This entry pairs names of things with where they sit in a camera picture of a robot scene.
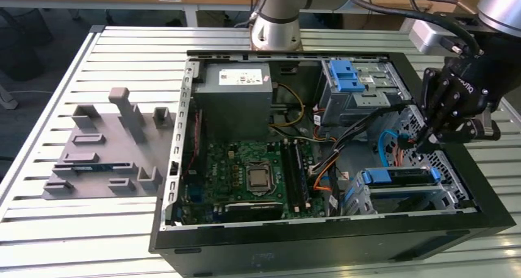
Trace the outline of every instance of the motherboard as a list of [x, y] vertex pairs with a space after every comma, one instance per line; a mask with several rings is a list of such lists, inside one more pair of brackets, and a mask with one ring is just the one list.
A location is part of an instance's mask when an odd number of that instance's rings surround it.
[[210, 143], [206, 175], [188, 185], [189, 224], [325, 216], [309, 188], [311, 142]]

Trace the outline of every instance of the green circuit board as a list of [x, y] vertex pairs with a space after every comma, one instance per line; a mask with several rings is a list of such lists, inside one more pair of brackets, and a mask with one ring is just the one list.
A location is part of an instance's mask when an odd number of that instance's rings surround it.
[[[313, 164], [313, 152], [309, 142], [301, 143], [305, 166]], [[288, 188], [281, 157], [281, 142], [236, 142], [230, 144], [210, 143], [206, 158], [206, 181], [194, 185], [189, 191], [201, 194], [197, 202], [189, 204], [193, 223], [218, 223], [213, 218], [217, 204], [232, 204], [248, 201], [280, 202], [284, 204], [282, 219], [313, 218], [325, 215], [323, 197], [311, 199], [312, 207], [303, 212], [289, 208]], [[248, 168], [252, 164], [269, 163], [272, 169], [273, 189], [264, 195], [256, 195], [248, 188]]]

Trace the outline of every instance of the aluminum slotted table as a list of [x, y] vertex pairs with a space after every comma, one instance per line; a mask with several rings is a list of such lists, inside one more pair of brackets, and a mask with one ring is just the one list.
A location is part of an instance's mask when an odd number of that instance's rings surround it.
[[[404, 52], [423, 75], [443, 57], [417, 52], [408, 34], [304, 30], [307, 51]], [[43, 185], [70, 137], [77, 104], [117, 113], [107, 95], [128, 87], [142, 112], [177, 110], [186, 51], [249, 49], [244, 29], [106, 27], [91, 32], [0, 184], [0, 278], [106, 277], [149, 274], [180, 277], [149, 253], [156, 197], [46, 201]], [[503, 139], [468, 148], [515, 220], [521, 224], [520, 116], [507, 102], [494, 114]], [[265, 276], [519, 277], [521, 226], [456, 246], [425, 261], [269, 273]]]

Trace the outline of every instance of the ram slot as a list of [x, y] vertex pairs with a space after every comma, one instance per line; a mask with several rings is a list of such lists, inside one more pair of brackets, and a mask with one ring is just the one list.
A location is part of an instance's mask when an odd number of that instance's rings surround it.
[[308, 181], [307, 181], [307, 170], [304, 169], [304, 162], [305, 159], [303, 157], [303, 150], [301, 150], [301, 144], [296, 140], [296, 143], [293, 144], [294, 150], [296, 150], [296, 160], [297, 160], [297, 183], [300, 185], [300, 195], [304, 203], [304, 207], [309, 209], [312, 207], [311, 204], [311, 191], [308, 190]]
[[293, 158], [294, 149], [290, 143], [284, 142], [281, 145], [282, 170], [285, 173], [285, 184], [288, 194], [288, 206], [294, 212], [301, 212], [301, 194], [299, 193], [300, 185], [297, 185], [296, 176], [296, 161]]

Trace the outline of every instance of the sticker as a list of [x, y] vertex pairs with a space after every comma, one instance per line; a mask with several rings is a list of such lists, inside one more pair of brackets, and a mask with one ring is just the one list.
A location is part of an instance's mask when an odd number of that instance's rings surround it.
[[220, 72], [220, 85], [262, 85], [262, 70], [224, 69]]
[[181, 2], [181, 0], [160, 0], [161, 2]]
[[375, 83], [373, 77], [361, 77], [361, 83]]
[[320, 126], [320, 124], [323, 122], [323, 118], [320, 115], [313, 116], [313, 122], [315, 122], [316, 126]]
[[93, 167], [90, 166], [78, 166], [74, 168], [74, 170], [93, 170]]
[[333, 195], [329, 196], [329, 204], [332, 204], [333, 208], [336, 208], [336, 209], [337, 209], [339, 206], [340, 206], [340, 202], [339, 202], [339, 200], [335, 198]]

